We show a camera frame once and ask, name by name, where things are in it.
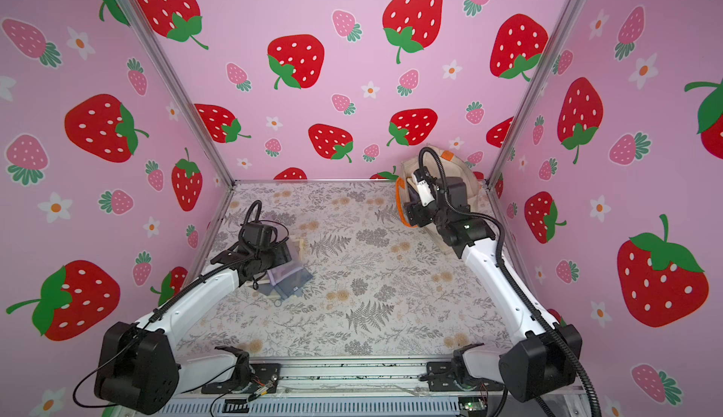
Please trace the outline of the purple mesh pouch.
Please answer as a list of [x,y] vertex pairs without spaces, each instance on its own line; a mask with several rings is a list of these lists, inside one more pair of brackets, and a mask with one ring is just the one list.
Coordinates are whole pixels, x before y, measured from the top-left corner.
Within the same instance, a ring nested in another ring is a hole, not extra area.
[[291,240],[287,247],[291,260],[267,271],[267,275],[258,281],[257,292],[269,298],[276,307],[288,298],[302,296],[303,288],[313,279],[302,261],[301,241]]

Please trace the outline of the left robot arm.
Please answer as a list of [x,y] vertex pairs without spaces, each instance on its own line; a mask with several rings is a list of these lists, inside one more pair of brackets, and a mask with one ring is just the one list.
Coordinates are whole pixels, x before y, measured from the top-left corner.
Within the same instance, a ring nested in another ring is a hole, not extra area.
[[213,270],[138,321],[113,325],[103,339],[95,396],[152,415],[178,394],[205,386],[224,394],[256,383],[250,355],[243,349],[217,347],[212,355],[184,359],[177,345],[226,296],[289,263],[288,237],[280,223],[243,224],[237,242],[214,258]]

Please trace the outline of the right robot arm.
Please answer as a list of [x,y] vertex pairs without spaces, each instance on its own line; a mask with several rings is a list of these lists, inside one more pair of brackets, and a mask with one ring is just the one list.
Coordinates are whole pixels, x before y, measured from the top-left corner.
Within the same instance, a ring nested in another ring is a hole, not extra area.
[[471,211],[461,202],[465,184],[458,178],[410,179],[403,214],[410,226],[433,225],[444,244],[476,275],[501,315],[512,347],[502,354],[480,347],[461,354],[464,375],[504,385],[520,402],[581,383],[590,400],[597,396],[580,360],[582,336],[547,311],[516,271],[506,264],[502,223]]

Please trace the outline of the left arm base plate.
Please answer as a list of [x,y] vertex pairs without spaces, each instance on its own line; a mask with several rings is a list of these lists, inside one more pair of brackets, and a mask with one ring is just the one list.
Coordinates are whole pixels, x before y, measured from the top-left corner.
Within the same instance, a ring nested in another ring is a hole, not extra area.
[[224,381],[214,380],[201,387],[203,394],[274,394],[281,376],[281,364],[260,362],[242,366]]

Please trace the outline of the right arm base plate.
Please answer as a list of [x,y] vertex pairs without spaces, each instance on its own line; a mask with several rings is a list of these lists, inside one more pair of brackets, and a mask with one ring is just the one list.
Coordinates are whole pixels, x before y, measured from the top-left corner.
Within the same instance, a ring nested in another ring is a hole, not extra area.
[[501,383],[489,379],[471,377],[464,367],[454,360],[428,362],[426,371],[419,377],[427,383],[431,392],[502,392]]

